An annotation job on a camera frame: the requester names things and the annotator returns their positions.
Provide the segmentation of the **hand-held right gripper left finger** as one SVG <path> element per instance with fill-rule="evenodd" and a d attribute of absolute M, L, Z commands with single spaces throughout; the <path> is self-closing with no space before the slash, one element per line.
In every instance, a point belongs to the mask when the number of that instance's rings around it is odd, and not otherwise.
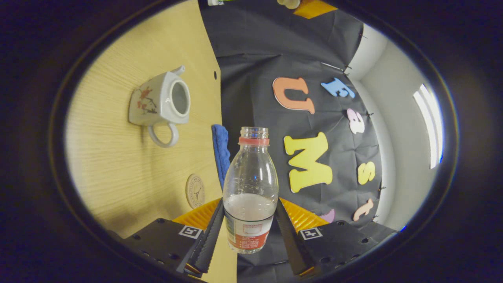
<path fill-rule="evenodd" d="M 115 240 L 167 273 L 201 278 L 209 272 L 224 219 L 221 198 L 173 220 L 158 218 L 132 235 Z"/>

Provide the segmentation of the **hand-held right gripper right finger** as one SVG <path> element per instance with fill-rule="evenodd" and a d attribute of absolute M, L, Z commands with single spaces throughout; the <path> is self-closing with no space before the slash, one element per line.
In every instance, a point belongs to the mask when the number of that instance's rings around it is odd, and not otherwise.
<path fill-rule="evenodd" d="M 284 198 L 278 200 L 275 218 L 297 277 L 330 274 L 397 233 L 376 222 L 362 228 L 346 221 L 330 223 Z"/>

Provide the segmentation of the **clear plastic water bottle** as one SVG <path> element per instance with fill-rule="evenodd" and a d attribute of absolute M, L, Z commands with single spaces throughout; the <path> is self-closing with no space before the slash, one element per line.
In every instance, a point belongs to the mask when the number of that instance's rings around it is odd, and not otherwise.
<path fill-rule="evenodd" d="M 259 252 L 271 231 L 279 181 L 269 144 L 269 129 L 242 127 L 240 149 L 225 176 L 223 206 L 228 243 L 239 254 Z"/>

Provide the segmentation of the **round printed coaster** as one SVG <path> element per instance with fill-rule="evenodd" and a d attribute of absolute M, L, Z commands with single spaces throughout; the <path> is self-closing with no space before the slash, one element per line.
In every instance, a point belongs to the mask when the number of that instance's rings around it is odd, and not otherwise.
<path fill-rule="evenodd" d="M 203 206 L 206 202 L 205 186 L 199 175 L 191 174 L 186 181 L 185 194 L 192 209 Z"/>

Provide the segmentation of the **white floral teacup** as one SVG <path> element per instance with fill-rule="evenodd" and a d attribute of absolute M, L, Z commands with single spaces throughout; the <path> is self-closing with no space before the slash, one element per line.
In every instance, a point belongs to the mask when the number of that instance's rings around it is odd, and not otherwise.
<path fill-rule="evenodd" d="M 185 66 L 153 77 L 136 88 L 130 97 L 128 122 L 146 127 L 149 136 L 159 147 L 173 147 L 180 134 L 177 125 L 186 124 L 190 118 L 190 90 L 181 78 Z M 154 126 L 166 123 L 171 139 L 164 143 L 156 135 Z"/>

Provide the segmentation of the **black backdrop cloth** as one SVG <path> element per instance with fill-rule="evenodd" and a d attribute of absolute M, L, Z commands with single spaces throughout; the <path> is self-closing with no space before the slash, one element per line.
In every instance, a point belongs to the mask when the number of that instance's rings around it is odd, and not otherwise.
<path fill-rule="evenodd" d="M 228 149 L 239 151 L 241 127 L 269 129 L 269 154 L 280 197 L 316 215 L 334 213 L 357 229 L 372 222 L 379 204 L 382 154 L 372 119 L 343 73 L 359 48 L 363 22 L 336 10 L 307 19 L 276 0 L 234 0 L 201 10 L 221 70 L 222 124 Z M 327 138 L 316 163 L 332 183 L 292 192 L 284 137 Z"/>

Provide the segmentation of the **blue towel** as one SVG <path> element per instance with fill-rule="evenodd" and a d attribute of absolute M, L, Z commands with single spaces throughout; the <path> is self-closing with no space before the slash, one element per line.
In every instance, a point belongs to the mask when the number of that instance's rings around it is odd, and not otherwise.
<path fill-rule="evenodd" d="M 211 130 L 218 179 L 223 190 L 225 176 L 230 167 L 229 134 L 228 130 L 220 124 L 212 125 Z"/>

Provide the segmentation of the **ceiling light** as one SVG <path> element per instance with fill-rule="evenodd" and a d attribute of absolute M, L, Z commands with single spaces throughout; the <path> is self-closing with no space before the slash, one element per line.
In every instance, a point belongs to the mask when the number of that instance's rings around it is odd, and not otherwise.
<path fill-rule="evenodd" d="M 429 141 L 430 168 L 440 165 L 444 155 L 445 129 L 442 111 L 435 93 L 430 91 L 425 84 L 413 94 L 413 99 L 420 109 L 426 126 Z"/>

